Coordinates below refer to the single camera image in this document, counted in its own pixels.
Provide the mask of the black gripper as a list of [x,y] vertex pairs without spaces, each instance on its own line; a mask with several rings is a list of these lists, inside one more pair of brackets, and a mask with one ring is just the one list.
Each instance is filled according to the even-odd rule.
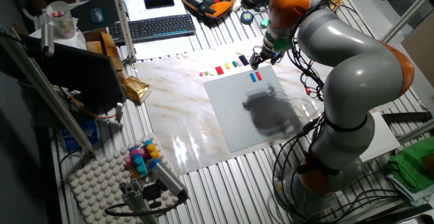
[[270,60],[271,64],[275,64],[280,62],[283,56],[284,52],[275,52],[268,49],[266,46],[262,46],[259,55],[257,53],[252,54],[250,58],[250,66],[253,69],[257,69],[259,66],[263,65],[266,60]]

